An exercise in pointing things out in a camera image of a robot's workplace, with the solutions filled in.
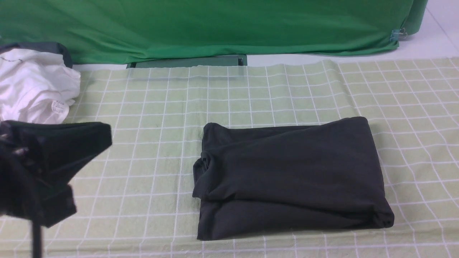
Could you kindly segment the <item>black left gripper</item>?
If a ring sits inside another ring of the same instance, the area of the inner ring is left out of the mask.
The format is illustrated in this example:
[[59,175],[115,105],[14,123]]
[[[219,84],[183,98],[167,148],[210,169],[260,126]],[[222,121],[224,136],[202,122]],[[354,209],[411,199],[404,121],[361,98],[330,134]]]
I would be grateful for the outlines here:
[[48,228],[74,215],[70,180],[112,143],[102,122],[1,122],[1,215]]

